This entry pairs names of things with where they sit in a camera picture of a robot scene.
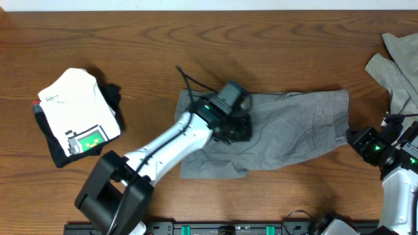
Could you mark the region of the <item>grey shorts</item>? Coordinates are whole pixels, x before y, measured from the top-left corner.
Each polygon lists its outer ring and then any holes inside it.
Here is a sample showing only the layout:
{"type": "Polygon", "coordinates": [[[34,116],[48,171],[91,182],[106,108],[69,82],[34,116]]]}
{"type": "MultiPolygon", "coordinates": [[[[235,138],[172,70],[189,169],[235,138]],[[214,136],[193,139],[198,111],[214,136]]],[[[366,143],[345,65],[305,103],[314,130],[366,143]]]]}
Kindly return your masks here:
{"type": "Polygon", "coordinates": [[[247,142],[211,140],[184,158],[185,179],[237,179],[315,159],[347,143],[349,93],[254,94],[247,142]]]}

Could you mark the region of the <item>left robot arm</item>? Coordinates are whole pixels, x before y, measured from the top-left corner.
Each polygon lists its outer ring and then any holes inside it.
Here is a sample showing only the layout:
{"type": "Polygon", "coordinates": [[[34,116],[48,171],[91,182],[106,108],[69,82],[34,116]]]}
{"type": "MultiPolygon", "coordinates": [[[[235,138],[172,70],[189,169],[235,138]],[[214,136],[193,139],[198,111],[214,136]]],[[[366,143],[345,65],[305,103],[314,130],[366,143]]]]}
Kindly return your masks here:
{"type": "Polygon", "coordinates": [[[215,139],[251,138],[252,98],[234,81],[221,91],[191,99],[180,119],[149,144],[119,156],[105,153],[94,166],[74,205],[101,234],[144,234],[142,218],[155,185],[188,155],[215,139]]]}

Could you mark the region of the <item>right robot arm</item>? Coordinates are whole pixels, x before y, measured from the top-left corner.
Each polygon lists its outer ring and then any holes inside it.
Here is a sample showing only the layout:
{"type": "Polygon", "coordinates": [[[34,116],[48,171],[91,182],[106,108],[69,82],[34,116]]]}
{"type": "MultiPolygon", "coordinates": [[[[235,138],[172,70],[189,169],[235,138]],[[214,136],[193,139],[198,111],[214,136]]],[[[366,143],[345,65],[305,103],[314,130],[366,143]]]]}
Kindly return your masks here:
{"type": "Polygon", "coordinates": [[[346,131],[347,143],[363,161],[379,168],[383,209],[378,230],[388,234],[417,234],[417,114],[387,114],[381,131],[373,127],[346,131]]]}

